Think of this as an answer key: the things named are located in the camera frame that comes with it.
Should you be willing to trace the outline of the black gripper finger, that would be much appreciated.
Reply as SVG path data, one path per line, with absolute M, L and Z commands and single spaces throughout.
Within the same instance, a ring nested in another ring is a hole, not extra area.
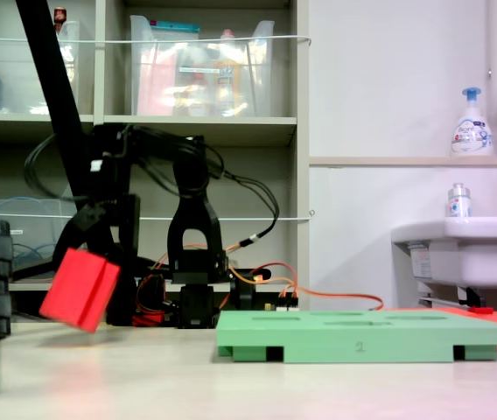
M 127 194 L 119 204 L 119 240 L 122 246 L 122 268 L 133 268 L 137 258 L 139 242 L 140 198 Z
M 89 251 L 103 251 L 109 237 L 106 213 L 98 204 L 83 206 L 63 228 L 55 246 L 55 260 L 61 261 L 70 248 L 78 249 L 83 244 Z

